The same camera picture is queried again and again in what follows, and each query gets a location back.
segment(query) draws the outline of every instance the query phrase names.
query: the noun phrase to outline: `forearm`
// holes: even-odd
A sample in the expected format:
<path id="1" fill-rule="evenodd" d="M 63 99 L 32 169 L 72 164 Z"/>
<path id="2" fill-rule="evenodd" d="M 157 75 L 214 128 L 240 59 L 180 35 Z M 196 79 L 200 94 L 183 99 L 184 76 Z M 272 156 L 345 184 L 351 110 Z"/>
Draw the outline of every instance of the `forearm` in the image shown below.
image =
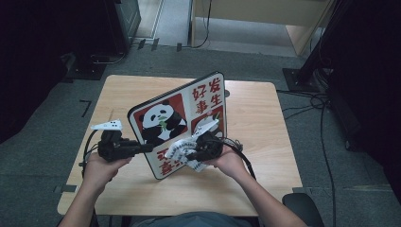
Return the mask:
<path id="1" fill-rule="evenodd" d="M 267 226 L 306 226 L 304 222 L 272 196 L 248 173 L 234 178 L 247 194 L 259 217 Z"/>
<path id="2" fill-rule="evenodd" d="M 59 226 L 84 226 L 91 223 L 98 194 L 82 187 L 68 208 Z"/>

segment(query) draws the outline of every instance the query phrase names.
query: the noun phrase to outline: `wrist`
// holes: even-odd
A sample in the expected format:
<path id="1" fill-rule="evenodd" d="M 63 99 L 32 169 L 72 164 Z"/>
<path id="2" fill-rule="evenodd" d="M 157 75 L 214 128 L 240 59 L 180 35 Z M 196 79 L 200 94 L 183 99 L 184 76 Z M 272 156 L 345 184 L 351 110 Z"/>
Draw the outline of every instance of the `wrist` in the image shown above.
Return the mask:
<path id="1" fill-rule="evenodd" d="M 246 171 L 246 170 L 244 170 L 244 171 L 239 171 L 239 172 L 237 172 L 235 175 L 233 175 L 233 179 L 237 182 L 237 183 L 239 183 L 239 184 L 241 184 L 244 180 L 247 180 L 247 179 L 249 179 L 249 178 L 251 178 L 252 176 Z"/>
<path id="2" fill-rule="evenodd" d="M 88 196 L 93 196 L 97 198 L 103 192 L 104 187 L 100 188 L 98 186 L 95 186 L 93 183 L 83 182 L 79 190 Z"/>

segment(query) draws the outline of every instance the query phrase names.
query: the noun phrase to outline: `chair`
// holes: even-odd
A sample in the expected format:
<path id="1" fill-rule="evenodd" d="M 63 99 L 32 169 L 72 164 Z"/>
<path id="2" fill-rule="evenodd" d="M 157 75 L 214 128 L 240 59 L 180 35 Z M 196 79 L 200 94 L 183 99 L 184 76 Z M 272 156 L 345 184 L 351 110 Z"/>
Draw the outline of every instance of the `chair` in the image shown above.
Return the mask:
<path id="1" fill-rule="evenodd" d="M 287 194 L 282 199 L 283 204 L 294 212 L 307 226 L 324 227 L 315 202 L 305 193 Z"/>

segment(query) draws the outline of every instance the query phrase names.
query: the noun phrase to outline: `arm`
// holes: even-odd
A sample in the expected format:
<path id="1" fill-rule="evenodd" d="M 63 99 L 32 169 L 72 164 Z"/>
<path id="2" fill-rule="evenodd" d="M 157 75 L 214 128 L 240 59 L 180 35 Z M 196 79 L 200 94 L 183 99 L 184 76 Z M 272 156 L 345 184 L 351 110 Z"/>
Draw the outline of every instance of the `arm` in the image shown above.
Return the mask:
<path id="1" fill-rule="evenodd" d="M 244 190 L 257 214 L 267 226 L 306 226 L 304 222 L 263 188 L 246 170 L 242 159 L 228 147 L 221 156 L 205 162 L 232 177 Z"/>
<path id="2" fill-rule="evenodd" d="M 93 153 L 88 160 L 83 183 L 59 226 L 88 227 L 96 200 L 104 191 L 106 183 L 130 160 L 131 158 L 108 163 L 97 153 Z"/>

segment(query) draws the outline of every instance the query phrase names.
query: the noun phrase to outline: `white object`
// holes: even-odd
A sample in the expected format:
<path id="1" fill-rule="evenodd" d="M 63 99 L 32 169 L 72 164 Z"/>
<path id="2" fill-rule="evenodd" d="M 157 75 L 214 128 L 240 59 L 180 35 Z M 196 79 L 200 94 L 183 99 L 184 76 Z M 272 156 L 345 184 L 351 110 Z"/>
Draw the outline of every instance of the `white object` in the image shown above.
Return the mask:
<path id="1" fill-rule="evenodd" d="M 197 172 L 201 172 L 207 165 L 202 162 L 198 162 L 197 160 L 188 161 L 186 155 L 190 153 L 194 153 L 195 147 L 197 146 L 197 142 L 194 138 L 186 138 L 175 142 L 173 145 L 168 148 L 168 151 L 165 154 L 166 158 L 180 161 L 181 163 L 193 168 Z"/>
<path id="2" fill-rule="evenodd" d="M 123 126 L 121 125 L 120 119 L 114 121 L 105 122 L 98 125 L 91 126 L 92 130 L 110 130 L 110 131 L 121 131 Z"/>
<path id="3" fill-rule="evenodd" d="M 200 135 L 204 134 L 205 132 L 209 131 L 210 129 L 212 129 L 216 124 L 218 124 L 218 119 L 207 123 L 205 125 L 202 125 L 200 127 L 197 128 L 197 130 L 194 132 L 194 134 L 192 135 L 192 138 L 198 138 Z"/>

